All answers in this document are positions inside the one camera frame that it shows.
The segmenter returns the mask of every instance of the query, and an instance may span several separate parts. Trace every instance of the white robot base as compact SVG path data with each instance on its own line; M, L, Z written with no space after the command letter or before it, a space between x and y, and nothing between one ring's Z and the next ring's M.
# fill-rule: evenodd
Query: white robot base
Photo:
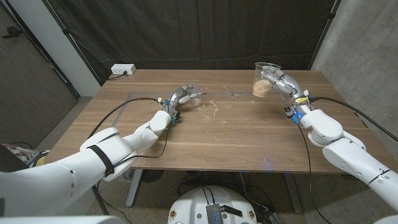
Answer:
M218 217L218 214L211 212L209 212L212 214L211 217L208 217L206 207L213 205L213 201L216 206L226 205L242 211L242 216L225 212L221 208L221 218ZM167 223L257 224L257 218L251 204L240 194L225 187L211 185L203 188L197 187L183 194L172 205Z

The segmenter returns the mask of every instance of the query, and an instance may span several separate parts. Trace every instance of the black backdrop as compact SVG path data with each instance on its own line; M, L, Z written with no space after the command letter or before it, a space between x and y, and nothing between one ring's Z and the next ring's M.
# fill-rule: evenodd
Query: black backdrop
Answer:
M335 0L49 0L103 84L137 68L306 70Z

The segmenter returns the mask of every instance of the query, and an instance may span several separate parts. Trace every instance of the power outlet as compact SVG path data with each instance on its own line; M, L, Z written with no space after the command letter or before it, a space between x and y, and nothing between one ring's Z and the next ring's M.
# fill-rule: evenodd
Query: power outlet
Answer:
M128 75L134 74L136 65L134 64L114 64L111 68L113 75L122 75L127 72Z

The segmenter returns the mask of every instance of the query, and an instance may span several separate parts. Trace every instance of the metal table leg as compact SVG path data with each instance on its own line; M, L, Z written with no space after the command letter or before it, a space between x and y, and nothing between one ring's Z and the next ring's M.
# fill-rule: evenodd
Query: metal table leg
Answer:
M299 192L297 191L296 181L294 180L293 174L284 174L287 190L289 191L290 199L293 205L293 211L297 214L303 212Z
M134 205L136 195L138 193L138 186L139 186L139 182L141 180L142 171L143 171L142 169L136 169L134 171L134 175L131 180L129 195L127 196L127 201L126 201L127 207L131 207Z

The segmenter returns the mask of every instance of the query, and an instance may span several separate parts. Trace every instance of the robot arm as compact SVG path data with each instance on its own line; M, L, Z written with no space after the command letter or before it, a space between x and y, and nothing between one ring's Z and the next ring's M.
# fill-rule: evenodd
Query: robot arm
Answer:
M122 138L116 128L107 128L87 139L78 153L64 159L17 172L0 172L0 216L56 215L101 179L111 181L121 175L136 158L115 164L150 148L167 125L179 119L177 97L187 95L184 88L192 85L186 86L177 89L164 109L131 135Z
M262 76L289 102L291 108L285 108L288 117L304 128L312 128L308 138L323 148L325 158L367 184L398 212L398 174L367 153L363 142L344 131L339 122L316 110L308 100L308 93L302 92L292 77L278 68L267 68Z

